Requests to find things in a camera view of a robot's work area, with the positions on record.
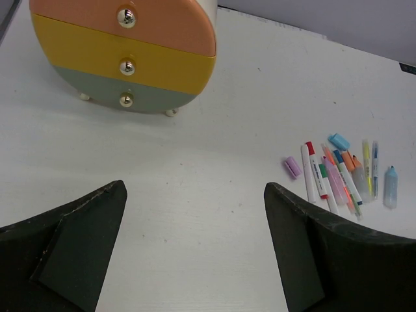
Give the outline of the orange top drawer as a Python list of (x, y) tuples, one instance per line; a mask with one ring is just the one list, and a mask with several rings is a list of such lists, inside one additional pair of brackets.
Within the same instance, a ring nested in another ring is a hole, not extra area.
[(187, 16), (184, 21), (180, 17), (185, 17), (183, 13), (175, 9), (166, 8), (163, 0), (143, 0), (143, 1), (101, 1), (101, 0), (37, 0), (30, 1), (29, 8), (31, 13), (39, 16), (52, 18), (54, 20), (71, 23), (74, 25), (86, 27), (111, 33), (134, 40), (155, 44), (158, 46), (168, 47), (213, 57), (209, 53), (209, 47), (204, 44), (202, 47), (192, 48), (192, 44), (186, 46), (185, 40), (190, 36), (183, 34), (180, 27), (183, 26), (187, 31), (195, 29), (189, 26), (193, 25), (192, 15)]

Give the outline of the yellow drawer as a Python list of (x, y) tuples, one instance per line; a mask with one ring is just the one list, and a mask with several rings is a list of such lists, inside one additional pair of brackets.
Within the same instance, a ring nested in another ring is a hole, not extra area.
[(37, 39), (57, 67), (140, 85), (200, 94), (215, 57), (148, 44), (32, 14)]

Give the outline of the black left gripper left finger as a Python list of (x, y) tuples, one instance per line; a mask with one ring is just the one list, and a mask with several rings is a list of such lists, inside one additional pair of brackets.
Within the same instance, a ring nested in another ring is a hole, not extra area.
[(1, 228), (2, 311), (95, 311), (127, 201), (113, 181)]

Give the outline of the white marker green cap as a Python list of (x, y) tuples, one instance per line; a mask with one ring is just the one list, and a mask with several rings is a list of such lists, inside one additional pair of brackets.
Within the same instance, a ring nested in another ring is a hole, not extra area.
[(320, 163), (319, 164), (319, 168), (320, 168), (320, 172), (321, 172), (321, 175), (322, 175), (324, 187), (325, 187), (326, 192), (327, 192), (327, 198), (326, 198), (326, 200), (328, 202), (329, 210), (333, 214), (338, 215), (339, 214), (339, 210), (338, 210), (337, 203), (335, 201), (335, 197), (334, 197), (333, 192), (332, 192), (332, 188), (331, 188), (331, 185), (330, 185), (330, 181), (328, 179), (328, 174), (327, 174), (327, 171), (326, 171), (326, 167), (322, 163)]

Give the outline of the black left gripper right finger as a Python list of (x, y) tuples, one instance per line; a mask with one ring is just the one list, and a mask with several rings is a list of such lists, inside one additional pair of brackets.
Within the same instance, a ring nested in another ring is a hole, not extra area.
[(277, 183), (265, 211), (289, 311), (414, 311), (415, 241), (361, 226)]

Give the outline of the white marker red cap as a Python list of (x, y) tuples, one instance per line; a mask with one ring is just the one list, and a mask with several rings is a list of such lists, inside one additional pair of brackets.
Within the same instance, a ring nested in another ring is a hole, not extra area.
[(315, 183), (317, 185), (318, 194), (322, 199), (328, 198), (328, 192), (326, 191), (326, 188), (324, 186), (324, 181), (322, 174), (320, 172), (319, 163), (316, 158), (315, 149), (313, 147), (313, 143), (311, 141), (308, 141), (305, 143), (308, 148), (308, 154), (309, 154), (309, 160), (311, 163), (311, 169), (313, 172), (313, 176), (315, 178)]

